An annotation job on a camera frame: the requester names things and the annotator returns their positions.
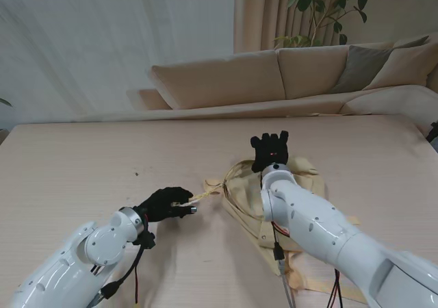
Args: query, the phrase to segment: wooden tabletop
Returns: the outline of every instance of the wooden tabletop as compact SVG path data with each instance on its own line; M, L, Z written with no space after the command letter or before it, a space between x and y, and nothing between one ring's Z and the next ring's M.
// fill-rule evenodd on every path
M289 153L314 164L330 201L361 229L438 264L438 154L404 118L21 125L0 146L0 306L78 225L103 224L158 188L201 193L203 179L253 156L251 136L281 130ZM333 279L333 269L311 264L306 273ZM139 273L143 307L287 307L281 280L216 198L159 223ZM130 277L105 307L132 307L133 284ZM296 300L325 307L328 296L304 291Z

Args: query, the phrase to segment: curtain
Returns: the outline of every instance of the curtain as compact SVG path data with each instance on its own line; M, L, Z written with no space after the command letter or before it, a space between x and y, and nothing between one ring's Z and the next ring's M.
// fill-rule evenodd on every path
M147 71L233 53L234 0L0 0L0 129L133 112Z
M311 35L310 10L287 8L289 0L235 0L234 52L273 49L279 36ZM325 4L334 0L323 0ZM323 45L338 44L339 36L329 25L315 37Z

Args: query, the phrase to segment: beige sofa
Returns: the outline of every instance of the beige sofa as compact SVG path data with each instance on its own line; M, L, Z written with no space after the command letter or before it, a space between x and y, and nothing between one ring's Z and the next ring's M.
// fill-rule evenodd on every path
M389 49L409 40L415 38L358 46ZM431 42L438 42L438 34L426 44ZM403 114L424 132L438 119L438 66L427 87L327 94L344 71L347 53L347 46L279 49L153 66L149 76L157 90L128 93L136 109L146 111L130 119Z

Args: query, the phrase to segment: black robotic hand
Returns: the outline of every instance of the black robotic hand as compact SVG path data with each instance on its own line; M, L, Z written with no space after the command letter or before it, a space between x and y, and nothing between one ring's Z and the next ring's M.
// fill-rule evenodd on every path
M282 131L280 138L276 133L269 136L264 133L261 139L258 137L251 138L251 146L255 149L255 161L251 170L261 172L271 164L286 164L289 155L287 153L287 139L289 133Z
M134 207L141 216L147 217L147 222L157 222L166 218L184 217L193 214L196 208L193 206L179 207L175 204L184 204L189 201L193 194L181 187L166 187L153 193L145 202Z

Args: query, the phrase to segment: wall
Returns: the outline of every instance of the wall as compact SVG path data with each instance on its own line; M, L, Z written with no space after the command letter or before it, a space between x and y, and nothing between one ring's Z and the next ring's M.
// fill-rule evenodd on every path
M438 0L368 0L362 23L357 13L342 22L349 43L398 40L438 31Z
M0 0L0 128L130 112L145 74L233 52L234 0Z

